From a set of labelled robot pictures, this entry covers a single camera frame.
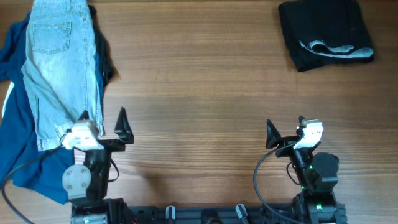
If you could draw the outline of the black shorts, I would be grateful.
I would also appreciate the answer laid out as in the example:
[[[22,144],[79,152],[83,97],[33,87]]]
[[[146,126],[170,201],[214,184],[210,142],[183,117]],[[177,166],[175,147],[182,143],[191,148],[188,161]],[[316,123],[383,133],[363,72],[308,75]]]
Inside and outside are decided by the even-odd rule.
[[[285,45],[298,71],[374,60],[357,1],[286,1],[278,11]]]

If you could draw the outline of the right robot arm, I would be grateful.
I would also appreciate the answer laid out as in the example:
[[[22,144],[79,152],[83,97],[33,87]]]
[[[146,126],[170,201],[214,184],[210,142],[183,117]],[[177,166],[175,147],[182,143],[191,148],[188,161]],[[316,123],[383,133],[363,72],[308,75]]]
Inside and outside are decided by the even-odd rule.
[[[323,123],[299,117],[294,136],[280,135],[267,120],[266,148],[276,149],[277,157],[288,157],[297,176],[301,192],[287,207],[271,208],[273,216],[287,223],[345,223],[345,208],[338,205],[333,193],[338,183],[339,158],[327,152],[314,154],[323,135]]]

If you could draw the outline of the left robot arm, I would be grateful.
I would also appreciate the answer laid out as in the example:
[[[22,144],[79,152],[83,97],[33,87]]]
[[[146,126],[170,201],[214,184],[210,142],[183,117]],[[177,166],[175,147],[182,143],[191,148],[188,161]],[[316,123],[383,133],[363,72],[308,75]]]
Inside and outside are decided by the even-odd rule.
[[[70,166],[62,176],[63,188],[72,205],[72,224],[138,222],[123,199],[105,198],[108,184],[117,180],[109,178],[110,168],[116,166],[112,153],[124,152],[127,144],[134,144],[125,108],[119,111],[114,133],[118,138],[98,139],[98,128],[84,111],[62,140],[66,149],[76,149],[85,154],[82,164]]]

